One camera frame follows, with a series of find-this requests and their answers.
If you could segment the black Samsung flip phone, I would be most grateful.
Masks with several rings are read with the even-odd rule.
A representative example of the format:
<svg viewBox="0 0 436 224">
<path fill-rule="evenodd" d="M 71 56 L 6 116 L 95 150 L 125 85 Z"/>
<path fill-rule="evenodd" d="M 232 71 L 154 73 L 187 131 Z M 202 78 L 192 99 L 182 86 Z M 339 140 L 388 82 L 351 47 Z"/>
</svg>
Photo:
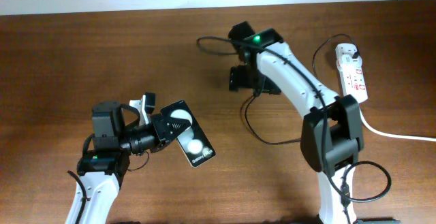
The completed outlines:
<svg viewBox="0 0 436 224">
<path fill-rule="evenodd" d="M 177 137 L 178 143 L 192 167 L 198 167 L 215 155 L 215 149 L 184 100 L 161 109 L 164 116 L 188 120 L 191 125 Z"/>
</svg>

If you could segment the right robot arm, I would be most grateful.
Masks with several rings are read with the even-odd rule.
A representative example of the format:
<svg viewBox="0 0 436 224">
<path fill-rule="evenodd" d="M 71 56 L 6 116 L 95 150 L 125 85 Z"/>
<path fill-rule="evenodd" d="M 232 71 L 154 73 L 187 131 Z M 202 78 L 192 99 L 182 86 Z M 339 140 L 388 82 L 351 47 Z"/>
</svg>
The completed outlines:
<svg viewBox="0 0 436 224">
<path fill-rule="evenodd" d="M 352 176 L 364 148 L 357 100 L 324 86 L 274 29 L 255 32 L 244 21 L 231 28 L 228 39 L 241 61 L 231 69 L 229 89 L 283 94 L 302 117 L 300 149 L 317 173 L 320 223 L 355 223 Z"/>
</svg>

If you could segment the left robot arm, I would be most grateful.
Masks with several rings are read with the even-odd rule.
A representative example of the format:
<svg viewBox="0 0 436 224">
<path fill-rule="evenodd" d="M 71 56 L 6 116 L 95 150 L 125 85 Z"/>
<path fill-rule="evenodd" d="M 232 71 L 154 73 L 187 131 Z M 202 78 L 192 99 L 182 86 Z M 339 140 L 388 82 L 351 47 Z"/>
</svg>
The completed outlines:
<svg viewBox="0 0 436 224">
<path fill-rule="evenodd" d="M 129 157 L 163 150 L 193 124 L 186 110 L 175 117 L 155 114 L 147 119 L 139 104 L 105 101 L 93 106 L 94 133 L 84 141 L 76 172 L 67 172 L 76 181 L 67 223 L 105 223 L 131 171 Z"/>
</svg>

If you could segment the white power strip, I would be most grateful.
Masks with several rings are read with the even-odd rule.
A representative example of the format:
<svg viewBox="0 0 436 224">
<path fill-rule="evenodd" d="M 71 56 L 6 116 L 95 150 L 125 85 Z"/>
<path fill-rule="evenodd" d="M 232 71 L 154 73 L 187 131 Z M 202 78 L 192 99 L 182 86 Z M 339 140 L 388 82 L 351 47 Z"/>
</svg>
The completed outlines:
<svg viewBox="0 0 436 224">
<path fill-rule="evenodd" d="M 343 95 L 352 95 L 358 103 L 366 101 L 368 93 L 363 76 L 362 61 L 360 59 L 338 59 L 337 68 Z"/>
</svg>

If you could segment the white USB charger adapter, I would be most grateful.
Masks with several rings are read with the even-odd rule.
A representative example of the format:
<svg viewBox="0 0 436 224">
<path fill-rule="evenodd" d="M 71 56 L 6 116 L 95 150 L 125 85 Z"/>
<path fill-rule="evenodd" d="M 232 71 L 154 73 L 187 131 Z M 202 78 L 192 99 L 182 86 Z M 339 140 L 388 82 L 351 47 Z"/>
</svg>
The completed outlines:
<svg viewBox="0 0 436 224">
<path fill-rule="evenodd" d="M 338 70 L 349 67 L 361 67 L 362 58 L 356 45 L 342 43 L 335 48 Z"/>
</svg>

